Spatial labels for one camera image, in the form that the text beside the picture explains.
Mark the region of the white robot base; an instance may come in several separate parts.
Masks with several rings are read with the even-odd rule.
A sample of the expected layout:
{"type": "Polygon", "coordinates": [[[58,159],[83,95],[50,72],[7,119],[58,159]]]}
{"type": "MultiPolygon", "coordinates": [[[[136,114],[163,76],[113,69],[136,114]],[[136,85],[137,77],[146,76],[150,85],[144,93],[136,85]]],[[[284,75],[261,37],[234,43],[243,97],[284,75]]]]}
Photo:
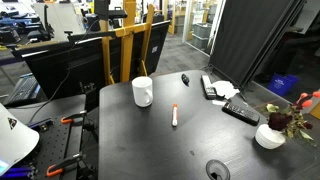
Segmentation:
{"type": "Polygon", "coordinates": [[[24,159],[38,144],[39,133],[0,104],[0,175],[24,159]]]}

